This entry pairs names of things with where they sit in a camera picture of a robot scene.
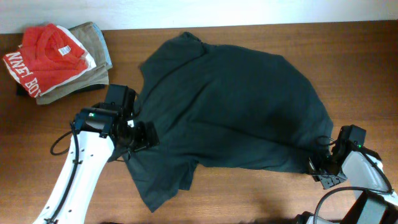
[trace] wall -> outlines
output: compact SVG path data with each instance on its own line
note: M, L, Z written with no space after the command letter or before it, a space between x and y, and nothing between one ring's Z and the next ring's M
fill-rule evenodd
M53 22L101 29L398 19L396 0L1 0L0 33Z

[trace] clothing label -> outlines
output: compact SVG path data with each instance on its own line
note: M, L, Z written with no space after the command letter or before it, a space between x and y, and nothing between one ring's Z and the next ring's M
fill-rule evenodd
M64 56L64 55L66 55L67 53L70 52L70 47L69 47L69 45L66 45L66 46L64 46L64 47L62 47L62 48L60 48L60 49L58 49L58 51L60 52L60 54L61 54L62 56Z

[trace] wooden table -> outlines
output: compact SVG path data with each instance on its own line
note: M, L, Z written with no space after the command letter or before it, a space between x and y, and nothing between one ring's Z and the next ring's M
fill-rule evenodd
M383 158L384 171L398 187L398 22L286 24L194 29L104 31L114 67L111 83L141 91L138 69L157 47L188 30L209 44L233 44L281 54L314 85L331 116L336 138L342 125L366 130L365 145ZM21 35L0 35L0 55L12 52ZM84 106L104 100L106 90L65 97L48 106L15 95L15 83L0 69L0 223L32 223L43 209L66 156L49 148L68 131ZM59 149L69 145L62 141ZM86 223L238 223L292 218L313 212L326 193L308 175L263 170L204 168L192 188L180 191L158 211L142 202L126 166L105 166L88 208ZM339 219L353 193L333 196L321 215Z

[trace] stack of folded clothes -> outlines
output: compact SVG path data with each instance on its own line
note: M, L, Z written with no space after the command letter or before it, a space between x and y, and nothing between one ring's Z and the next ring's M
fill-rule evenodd
M26 29L22 45L3 56L17 94L36 99L38 105L109 84L111 57L98 26L87 22L67 30L48 24Z

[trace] red fabric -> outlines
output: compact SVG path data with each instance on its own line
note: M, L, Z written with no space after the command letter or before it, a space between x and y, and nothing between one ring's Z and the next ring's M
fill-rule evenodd
M65 46L71 50L62 56L58 50ZM3 60L29 95L37 97L85 70L86 62L80 59L84 53L62 30L49 24L28 28L22 47L3 56Z

